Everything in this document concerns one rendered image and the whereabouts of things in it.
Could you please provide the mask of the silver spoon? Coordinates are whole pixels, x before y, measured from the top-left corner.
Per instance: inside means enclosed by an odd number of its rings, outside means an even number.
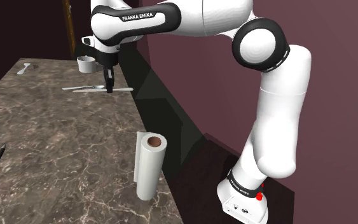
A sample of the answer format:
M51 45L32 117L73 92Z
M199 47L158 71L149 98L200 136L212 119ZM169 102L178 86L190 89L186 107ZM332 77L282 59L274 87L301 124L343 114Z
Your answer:
M62 90L81 90L81 89L103 89L104 85L89 85L89 86L80 86L80 87L64 87Z

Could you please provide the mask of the small white spoon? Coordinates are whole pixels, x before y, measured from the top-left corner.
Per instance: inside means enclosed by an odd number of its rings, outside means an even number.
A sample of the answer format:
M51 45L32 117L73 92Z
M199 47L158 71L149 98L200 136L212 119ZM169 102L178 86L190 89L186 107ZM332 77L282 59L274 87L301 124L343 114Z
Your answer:
M24 63L24 68L22 68L21 70L19 70L19 71L17 72L17 74L18 74L18 75L24 74L24 73L25 73L25 70L26 70L30 65L31 65L31 63L25 62L25 63Z

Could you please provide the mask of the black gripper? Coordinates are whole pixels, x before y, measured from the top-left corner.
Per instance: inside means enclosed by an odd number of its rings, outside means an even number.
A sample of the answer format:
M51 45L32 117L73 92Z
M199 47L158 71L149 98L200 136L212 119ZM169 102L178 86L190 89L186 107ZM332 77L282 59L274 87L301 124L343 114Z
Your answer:
M119 63L118 53L105 53L96 50L96 61L106 68L103 69L104 85L107 92L112 93L114 87L114 73L112 68Z

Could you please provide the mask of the silver knife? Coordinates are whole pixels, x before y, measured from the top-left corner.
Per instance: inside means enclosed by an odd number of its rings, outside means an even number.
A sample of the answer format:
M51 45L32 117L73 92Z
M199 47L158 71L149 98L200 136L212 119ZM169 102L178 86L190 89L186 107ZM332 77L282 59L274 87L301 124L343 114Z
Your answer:
M113 88L111 92L117 92L117 91L131 92L133 90L134 90L133 88ZM108 92L108 91L105 88L101 88L101 89L81 89L81 90L74 90L72 92Z

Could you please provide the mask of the white paper towel roll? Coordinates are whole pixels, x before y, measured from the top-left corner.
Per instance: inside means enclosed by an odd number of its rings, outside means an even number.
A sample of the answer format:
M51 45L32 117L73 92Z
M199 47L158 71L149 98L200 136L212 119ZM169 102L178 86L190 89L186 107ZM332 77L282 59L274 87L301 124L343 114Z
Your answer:
M134 182L141 200L151 200L156 195L166 148L167 140L161 134L137 132Z

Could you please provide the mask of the white cup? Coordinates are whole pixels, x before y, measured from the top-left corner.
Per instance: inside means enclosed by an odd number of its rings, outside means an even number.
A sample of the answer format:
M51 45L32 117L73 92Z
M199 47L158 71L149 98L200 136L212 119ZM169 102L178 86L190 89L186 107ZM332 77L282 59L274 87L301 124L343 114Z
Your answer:
M96 60L93 57L83 55L77 57L78 69L81 73L91 74L96 72Z

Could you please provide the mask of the brown wooden door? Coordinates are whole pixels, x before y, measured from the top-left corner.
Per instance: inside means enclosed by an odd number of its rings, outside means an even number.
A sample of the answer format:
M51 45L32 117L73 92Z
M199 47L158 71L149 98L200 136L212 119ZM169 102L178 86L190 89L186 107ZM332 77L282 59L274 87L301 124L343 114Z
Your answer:
M65 28L67 31L67 38L69 43L69 50L70 50L71 57L74 58L76 40L75 40L74 27L72 22L70 0L61 0L61 1L62 1L62 8L64 14Z

